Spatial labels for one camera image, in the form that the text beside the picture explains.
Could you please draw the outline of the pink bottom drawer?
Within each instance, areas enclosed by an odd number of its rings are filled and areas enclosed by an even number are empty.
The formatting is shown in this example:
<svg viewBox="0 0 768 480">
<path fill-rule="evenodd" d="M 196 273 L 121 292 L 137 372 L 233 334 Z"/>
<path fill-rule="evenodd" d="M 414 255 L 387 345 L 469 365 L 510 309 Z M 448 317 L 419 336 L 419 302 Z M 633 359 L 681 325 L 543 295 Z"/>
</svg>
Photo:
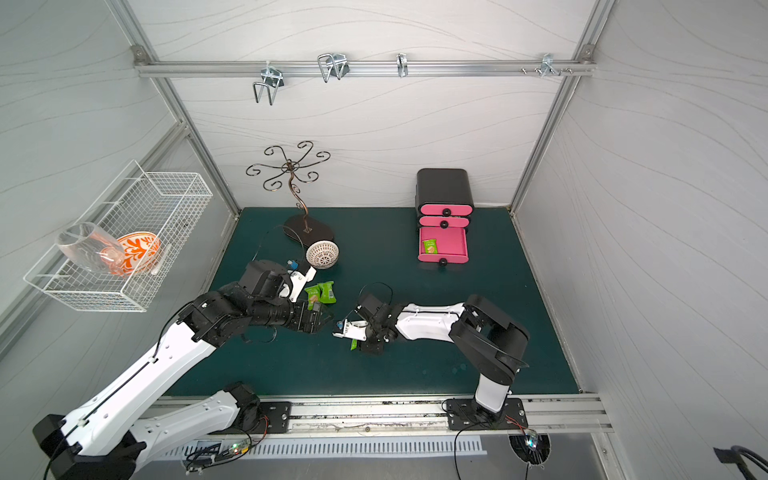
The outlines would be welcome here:
<svg viewBox="0 0 768 480">
<path fill-rule="evenodd" d="M 437 241 L 437 254 L 430 255 L 424 253 L 422 241 L 426 239 L 435 239 Z M 466 230 L 463 228 L 421 227 L 419 229 L 418 247 L 418 260 L 421 262 L 448 265 L 465 264 L 469 261 Z"/>
</svg>

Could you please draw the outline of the pink drawer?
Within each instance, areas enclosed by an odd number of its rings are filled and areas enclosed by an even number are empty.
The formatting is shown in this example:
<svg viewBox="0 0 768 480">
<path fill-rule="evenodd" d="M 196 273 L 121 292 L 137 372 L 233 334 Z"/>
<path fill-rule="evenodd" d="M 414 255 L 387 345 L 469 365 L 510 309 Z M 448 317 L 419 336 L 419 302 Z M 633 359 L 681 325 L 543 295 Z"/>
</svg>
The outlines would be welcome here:
<svg viewBox="0 0 768 480">
<path fill-rule="evenodd" d="M 422 241 L 426 239 L 435 239 L 437 241 L 437 254 L 430 255 L 424 253 Z M 421 227 L 419 229 L 418 247 L 418 260 L 421 262 L 448 265 L 465 264 L 469 261 L 466 230 L 463 228 Z"/>
<path fill-rule="evenodd" d="M 423 204 L 418 208 L 421 216 L 434 217 L 468 217 L 474 207 L 470 204 Z"/>
<path fill-rule="evenodd" d="M 433 228 L 467 228 L 470 219 L 466 217 L 442 217 L 442 216 L 421 216 L 418 219 L 420 227 Z"/>
</svg>

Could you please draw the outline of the pink top drawer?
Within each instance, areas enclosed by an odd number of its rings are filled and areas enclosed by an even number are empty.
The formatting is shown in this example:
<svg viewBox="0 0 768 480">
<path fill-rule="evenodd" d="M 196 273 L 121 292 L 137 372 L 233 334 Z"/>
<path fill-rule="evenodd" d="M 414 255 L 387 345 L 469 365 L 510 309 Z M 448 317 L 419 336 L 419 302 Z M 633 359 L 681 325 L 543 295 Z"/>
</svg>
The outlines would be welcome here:
<svg viewBox="0 0 768 480">
<path fill-rule="evenodd" d="M 468 217 L 474 207 L 470 204 L 423 204 L 418 208 L 421 216 L 434 217 Z"/>
</svg>

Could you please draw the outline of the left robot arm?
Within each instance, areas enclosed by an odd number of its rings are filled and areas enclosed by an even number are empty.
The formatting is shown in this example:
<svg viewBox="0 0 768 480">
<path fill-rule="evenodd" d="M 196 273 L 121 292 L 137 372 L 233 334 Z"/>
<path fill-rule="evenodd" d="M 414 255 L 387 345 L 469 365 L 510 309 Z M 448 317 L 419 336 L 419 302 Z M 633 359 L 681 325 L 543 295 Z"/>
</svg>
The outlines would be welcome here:
<svg viewBox="0 0 768 480">
<path fill-rule="evenodd" d="M 258 399 L 236 383 L 211 397 L 153 419 L 141 416 L 177 380 L 251 326 L 314 333 L 326 317 L 300 299 L 316 270 L 250 262 L 240 280 L 183 305 L 153 347 L 92 399 L 33 428 L 48 458 L 46 479 L 129 479 L 146 464 L 204 434 L 234 426 Z"/>
</svg>

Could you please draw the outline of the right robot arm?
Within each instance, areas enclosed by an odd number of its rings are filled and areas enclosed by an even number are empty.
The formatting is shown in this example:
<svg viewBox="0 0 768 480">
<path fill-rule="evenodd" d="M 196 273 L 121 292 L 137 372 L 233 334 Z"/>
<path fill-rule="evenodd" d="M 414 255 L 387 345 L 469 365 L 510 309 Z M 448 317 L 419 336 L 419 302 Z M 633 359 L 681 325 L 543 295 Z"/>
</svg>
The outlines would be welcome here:
<svg viewBox="0 0 768 480">
<path fill-rule="evenodd" d="M 354 340 L 367 352 L 380 353 L 396 339 L 453 344 L 479 373 L 473 402 L 475 410 L 486 415 L 503 413 L 510 387 L 526 366 L 530 333 L 479 295 L 448 306 L 391 306 L 367 293 L 353 313 L 357 317 L 344 319 L 336 336 Z"/>
</svg>

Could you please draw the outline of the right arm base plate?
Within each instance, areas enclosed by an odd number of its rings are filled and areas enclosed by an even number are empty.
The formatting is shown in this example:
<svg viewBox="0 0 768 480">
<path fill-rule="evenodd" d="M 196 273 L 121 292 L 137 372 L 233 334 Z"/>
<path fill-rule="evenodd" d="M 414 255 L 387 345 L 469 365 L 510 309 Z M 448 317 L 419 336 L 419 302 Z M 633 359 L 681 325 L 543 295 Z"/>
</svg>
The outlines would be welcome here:
<svg viewBox="0 0 768 480">
<path fill-rule="evenodd" d="M 446 399 L 441 403 L 441 409 L 451 431 L 528 429 L 527 415 L 519 398 L 506 398 L 498 413 L 490 412 L 469 398 Z"/>
</svg>

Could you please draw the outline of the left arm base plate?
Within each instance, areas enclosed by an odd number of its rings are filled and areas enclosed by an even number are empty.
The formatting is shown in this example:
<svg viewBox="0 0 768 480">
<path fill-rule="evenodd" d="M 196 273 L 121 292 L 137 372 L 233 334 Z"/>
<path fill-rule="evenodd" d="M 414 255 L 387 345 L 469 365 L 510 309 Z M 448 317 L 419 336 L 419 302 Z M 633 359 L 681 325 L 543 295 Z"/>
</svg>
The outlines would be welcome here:
<svg viewBox="0 0 768 480">
<path fill-rule="evenodd" d="M 292 407 L 287 401 L 252 403 L 241 410 L 234 427 L 247 433 L 285 434 Z"/>
</svg>

